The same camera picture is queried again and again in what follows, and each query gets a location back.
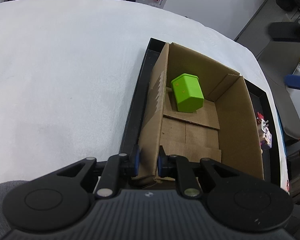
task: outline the table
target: table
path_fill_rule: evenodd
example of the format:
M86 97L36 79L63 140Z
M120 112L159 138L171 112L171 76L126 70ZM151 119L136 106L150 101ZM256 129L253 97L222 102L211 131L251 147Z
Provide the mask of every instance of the table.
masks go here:
M121 0L0 4L0 183L117 154L151 37L205 54L266 91L286 189L278 117L253 54L199 22Z

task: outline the white tablecloth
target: white tablecloth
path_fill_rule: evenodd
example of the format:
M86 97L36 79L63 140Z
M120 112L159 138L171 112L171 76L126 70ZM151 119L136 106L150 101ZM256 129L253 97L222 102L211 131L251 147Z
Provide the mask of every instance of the white tablecloth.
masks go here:
M0 4L0 183L117 154L151 37L205 54L266 91L286 189L274 101L253 54L194 20L121 0Z

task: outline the black tray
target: black tray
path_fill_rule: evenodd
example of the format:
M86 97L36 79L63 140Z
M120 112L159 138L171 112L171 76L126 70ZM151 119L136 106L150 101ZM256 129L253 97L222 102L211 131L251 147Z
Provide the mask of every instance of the black tray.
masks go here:
M130 154L133 146L138 143L143 115L146 107L151 71L164 45L164 41L159 41L153 38L151 38L149 41L141 65L136 88L132 97L132 102L121 142L120 153ZM270 104L266 93L263 90L247 80L246 84L255 113L259 112L269 120L269 130L272 134L272 148L264 151L262 155L264 178L266 181L270 181L280 186L279 147Z

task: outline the black circular pad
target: black circular pad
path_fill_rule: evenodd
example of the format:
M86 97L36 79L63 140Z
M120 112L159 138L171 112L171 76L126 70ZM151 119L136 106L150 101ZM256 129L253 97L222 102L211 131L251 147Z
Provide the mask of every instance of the black circular pad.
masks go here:
M245 232L282 227L293 209L290 196L278 186L240 176L222 179L208 194L207 205L219 222Z
M5 196L2 209L13 227L43 232L77 222L89 206L88 193L74 178L54 176L14 188Z
M26 196L26 205L34 210L44 211L57 207L62 195L53 189L37 189Z
M243 189L234 195L234 202L248 210L263 210L271 203L270 196L262 190Z

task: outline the green hexagonal container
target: green hexagonal container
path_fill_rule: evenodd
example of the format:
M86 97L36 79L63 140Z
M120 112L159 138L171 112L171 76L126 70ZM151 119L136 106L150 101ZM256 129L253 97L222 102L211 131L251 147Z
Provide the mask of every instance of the green hexagonal container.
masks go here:
M171 81L171 87L179 112L193 113L203 107L204 97L197 76L182 74Z

